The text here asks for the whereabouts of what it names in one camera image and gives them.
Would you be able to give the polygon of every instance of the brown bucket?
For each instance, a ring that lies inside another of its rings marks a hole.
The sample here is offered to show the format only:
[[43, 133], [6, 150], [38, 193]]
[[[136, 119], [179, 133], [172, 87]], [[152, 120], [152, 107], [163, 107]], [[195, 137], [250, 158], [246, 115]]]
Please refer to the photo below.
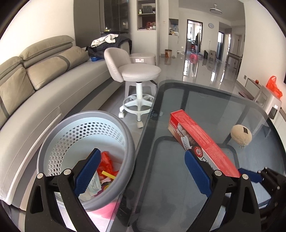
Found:
[[172, 50], [166, 49], [166, 50], [165, 50], [165, 57], [171, 58], [171, 57], [172, 57]]

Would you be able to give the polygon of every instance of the clock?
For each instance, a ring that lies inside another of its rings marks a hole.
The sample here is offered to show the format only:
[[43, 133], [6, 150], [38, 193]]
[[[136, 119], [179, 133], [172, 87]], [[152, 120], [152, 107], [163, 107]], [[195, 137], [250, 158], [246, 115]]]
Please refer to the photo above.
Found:
[[209, 23], [209, 24], [208, 24], [208, 27], [211, 28], [211, 29], [213, 29], [215, 26], [214, 26], [212, 23]]

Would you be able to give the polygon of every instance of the gray sofa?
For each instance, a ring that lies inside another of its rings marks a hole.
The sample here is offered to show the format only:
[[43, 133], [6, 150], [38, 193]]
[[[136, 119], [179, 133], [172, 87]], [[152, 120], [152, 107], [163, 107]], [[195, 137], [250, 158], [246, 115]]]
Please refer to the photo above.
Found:
[[9, 205], [48, 133], [88, 94], [99, 89], [81, 111], [99, 109], [121, 85], [104, 60], [92, 62], [72, 42], [66, 35], [48, 38], [0, 65], [0, 199]]

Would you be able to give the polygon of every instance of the beige fluffy ball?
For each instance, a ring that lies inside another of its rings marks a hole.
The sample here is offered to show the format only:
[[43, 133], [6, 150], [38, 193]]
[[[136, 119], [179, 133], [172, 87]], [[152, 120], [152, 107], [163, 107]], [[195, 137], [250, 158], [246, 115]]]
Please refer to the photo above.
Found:
[[231, 138], [243, 148], [251, 142], [252, 134], [247, 127], [234, 125], [231, 129]]

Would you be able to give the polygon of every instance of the robotic claw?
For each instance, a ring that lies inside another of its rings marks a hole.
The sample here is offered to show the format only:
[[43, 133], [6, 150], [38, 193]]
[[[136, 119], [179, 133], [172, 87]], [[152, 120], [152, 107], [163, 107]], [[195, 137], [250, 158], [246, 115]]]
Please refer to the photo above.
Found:
[[[60, 175], [46, 177], [39, 173], [34, 182], [25, 219], [25, 231], [73, 231], [65, 226], [54, 192], [60, 192], [69, 217], [78, 232], [99, 232], [78, 196], [85, 192], [101, 160], [94, 149], [86, 160]], [[185, 164], [199, 190], [208, 199], [187, 232], [209, 232], [219, 212], [225, 194], [231, 193], [221, 226], [216, 232], [285, 231], [286, 177], [265, 167], [257, 173], [240, 169], [240, 178], [225, 176], [200, 161], [191, 150], [185, 153]], [[271, 195], [265, 208], [259, 209], [251, 184], [260, 182]]]

